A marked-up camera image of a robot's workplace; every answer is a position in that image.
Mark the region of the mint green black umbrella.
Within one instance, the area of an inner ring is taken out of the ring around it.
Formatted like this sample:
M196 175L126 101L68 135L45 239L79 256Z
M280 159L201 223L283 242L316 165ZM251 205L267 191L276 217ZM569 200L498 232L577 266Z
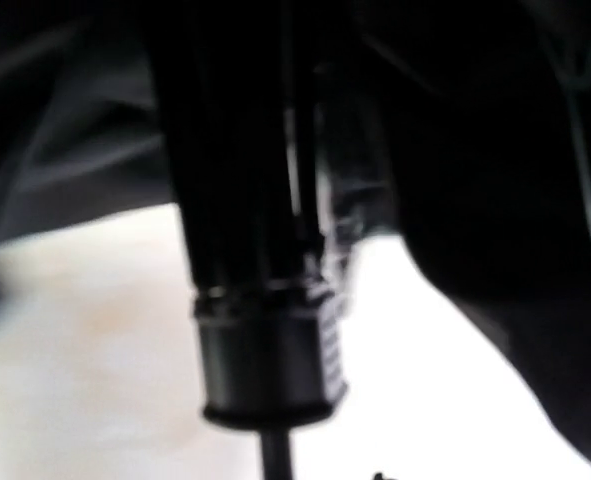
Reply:
M346 393L378 232L591 462L591 1L0 1L0 241L168 200L264 478Z

